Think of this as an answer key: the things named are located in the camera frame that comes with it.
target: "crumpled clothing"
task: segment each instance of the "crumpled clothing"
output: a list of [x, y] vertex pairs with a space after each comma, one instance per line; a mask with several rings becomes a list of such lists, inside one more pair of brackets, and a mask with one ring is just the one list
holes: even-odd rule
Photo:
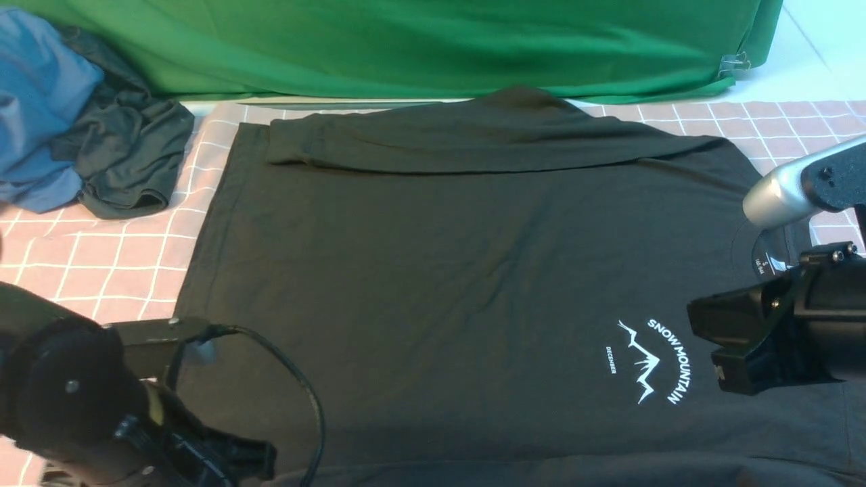
[[75, 200], [81, 177], [47, 144], [76, 120], [102, 71], [48, 22], [0, 7], [0, 201], [42, 213]]
[[58, 26], [63, 41], [102, 68], [72, 128], [54, 139], [55, 159], [74, 159], [79, 200], [99, 218], [133, 218], [168, 206], [195, 117], [175, 100], [151, 96], [145, 80], [98, 37]]

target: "fabric fold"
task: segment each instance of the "fabric fold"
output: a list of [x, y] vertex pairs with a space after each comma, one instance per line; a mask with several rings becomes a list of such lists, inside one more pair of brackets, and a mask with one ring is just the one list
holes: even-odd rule
[[99, 218], [133, 218], [171, 201], [195, 117], [161, 100], [120, 56], [77, 27], [63, 41], [106, 73], [71, 129], [51, 142], [55, 159], [73, 159], [84, 180], [79, 200]]
[[394, 174], [557, 171], [727, 143], [675, 136], [615, 117], [593, 118], [546, 91], [525, 87], [457, 103], [274, 120], [268, 138], [270, 164]]

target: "white floor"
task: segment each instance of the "white floor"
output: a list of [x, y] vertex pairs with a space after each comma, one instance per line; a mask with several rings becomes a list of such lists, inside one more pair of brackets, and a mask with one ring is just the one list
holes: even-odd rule
[[866, 0], [785, 0], [765, 65], [730, 101], [866, 100]]

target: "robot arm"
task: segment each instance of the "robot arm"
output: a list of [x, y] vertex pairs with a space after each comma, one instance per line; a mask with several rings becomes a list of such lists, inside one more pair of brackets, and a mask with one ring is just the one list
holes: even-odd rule
[[[852, 206], [866, 235], [866, 136], [777, 167], [743, 201], [767, 229]], [[833, 243], [773, 281], [691, 302], [688, 318], [694, 334], [721, 346], [712, 361], [723, 391], [864, 380], [864, 295], [866, 259], [852, 242]]]
[[182, 352], [226, 333], [198, 320], [103, 328], [6, 283], [0, 309], [0, 434], [19, 448], [92, 486], [273, 477], [270, 443], [203, 425], [171, 389]]

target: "white print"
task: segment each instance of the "white print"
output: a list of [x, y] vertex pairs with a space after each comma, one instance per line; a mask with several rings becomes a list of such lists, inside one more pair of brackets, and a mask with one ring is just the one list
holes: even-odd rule
[[650, 374], [656, 368], [656, 366], [658, 366], [658, 362], [660, 360], [658, 360], [658, 357], [648, 352], [646, 348], [641, 347], [640, 344], [635, 341], [637, 337], [637, 332], [635, 330], [625, 326], [622, 321], [619, 322], [619, 327], [629, 333], [629, 348], [636, 348], [646, 357], [646, 360], [640, 360], [638, 362], [635, 362], [635, 365], [642, 366], [641, 370], [643, 371], [643, 373], [641, 373], [640, 376], [637, 378], [637, 383], [643, 386], [643, 395], [641, 396], [641, 399], [637, 401], [637, 404], [640, 404], [643, 402], [644, 399], [647, 399], [647, 396], [649, 396], [655, 391], [655, 389], [650, 386], [649, 382], [647, 382], [647, 379], [650, 377]]
[[788, 265], [788, 263], [782, 262], [780, 260], [776, 260], [772, 257], [770, 257], [770, 265], [772, 265], [772, 268], [774, 270], [777, 270], [779, 272], [785, 272], [786, 270], [794, 267], [792, 265]]
[[611, 373], [617, 373], [617, 364], [613, 363], [613, 349], [607, 347], [607, 364], [611, 367]]
[[679, 340], [677, 340], [674, 332], [665, 328], [656, 320], [647, 321], [647, 326], [657, 331], [665, 340], [670, 343], [670, 346], [676, 352], [676, 361], [680, 362], [680, 376], [676, 382], [676, 388], [668, 396], [668, 401], [671, 404], [678, 404], [682, 395], [688, 391], [688, 386], [691, 385], [692, 366], [688, 361], [688, 355]]

